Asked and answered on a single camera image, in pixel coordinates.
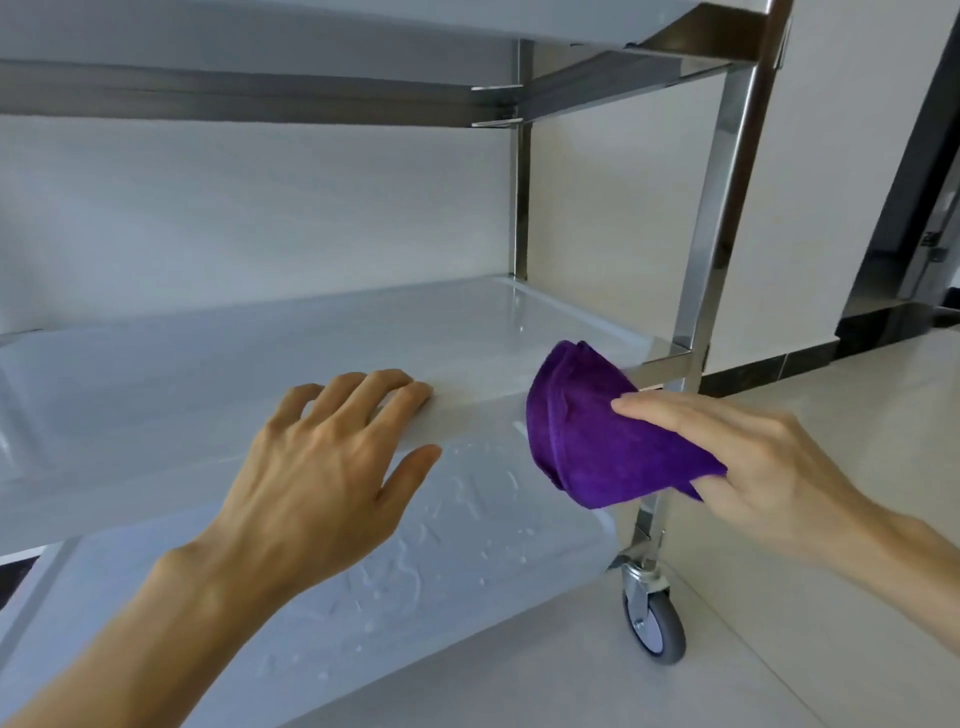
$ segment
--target right hand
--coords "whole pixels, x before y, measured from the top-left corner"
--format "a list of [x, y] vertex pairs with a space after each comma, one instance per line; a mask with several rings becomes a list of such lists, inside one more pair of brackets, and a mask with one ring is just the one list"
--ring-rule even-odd
[[835, 566], [835, 554], [864, 527], [889, 521], [791, 414], [677, 392], [628, 394], [612, 408], [711, 452], [727, 476], [698, 478], [697, 493], [721, 519], [781, 553]]

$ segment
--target microfiber towel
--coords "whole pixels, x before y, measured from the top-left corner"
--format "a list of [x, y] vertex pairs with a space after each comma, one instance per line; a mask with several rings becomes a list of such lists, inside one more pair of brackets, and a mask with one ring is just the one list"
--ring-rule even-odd
[[664, 488], [699, 499], [690, 485], [725, 475], [713, 455], [675, 432], [616, 414], [611, 401], [636, 387], [586, 342], [562, 341], [527, 396], [527, 434], [538, 467], [586, 508]]

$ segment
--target utility cart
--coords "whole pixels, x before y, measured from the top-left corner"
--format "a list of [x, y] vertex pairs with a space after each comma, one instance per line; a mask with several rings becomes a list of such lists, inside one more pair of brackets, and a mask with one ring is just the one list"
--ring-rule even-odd
[[[0, 612], [0, 720], [69, 663], [157, 556], [216, 513], [287, 387], [388, 366], [436, 388], [401, 450], [439, 441], [444, 458], [396, 535], [281, 610], [188, 725], [270, 728], [606, 569], [622, 571], [642, 648], [666, 665], [684, 656], [658, 566], [669, 495], [642, 501], [632, 542], [620, 544], [608, 513], [581, 509], [537, 471], [523, 405], [561, 339], [589, 341], [638, 387], [698, 389], [791, 0], [772, 0], [766, 13], [686, 0], [299, 5], [384, 37], [424, 26], [464, 43], [496, 38], [513, 82], [12, 58], [0, 61], [0, 114], [508, 134], [513, 224], [501, 275], [0, 337], [0, 553], [47, 546]], [[581, 45], [583, 59], [536, 76], [542, 42]], [[672, 341], [528, 285], [533, 123], [718, 74], [726, 80]]]

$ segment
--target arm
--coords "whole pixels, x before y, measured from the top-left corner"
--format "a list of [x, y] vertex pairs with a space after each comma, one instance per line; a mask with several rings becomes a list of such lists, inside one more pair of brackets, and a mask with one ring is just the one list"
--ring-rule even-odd
[[625, 395], [612, 407], [682, 435], [727, 466], [727, 477], [693, 483], [717, 516], [845, 576], [960, 654], [960, 549], [856, 490], [792, 415], [673, 392]]
[[165, 554], [81, 657], [6, 728], [180, 725], [276, 610], [396, 530], [440, 457], [437, 446], [416, 449], [386, 477], [402, 429], [430, 394], [397, 370], [290, 390], [213, 523]]

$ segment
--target left hand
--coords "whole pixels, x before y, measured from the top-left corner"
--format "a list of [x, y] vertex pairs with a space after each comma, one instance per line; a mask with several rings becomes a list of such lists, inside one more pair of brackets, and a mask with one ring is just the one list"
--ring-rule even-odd
[[415, 449], [384, 481], [403, 428], [432, 392], [396, 369], [294, 387], [253, 440], [223, 509], [185, 551], [274, 607], [348, 569], [394, 533], [440, 458], [436, 445]]

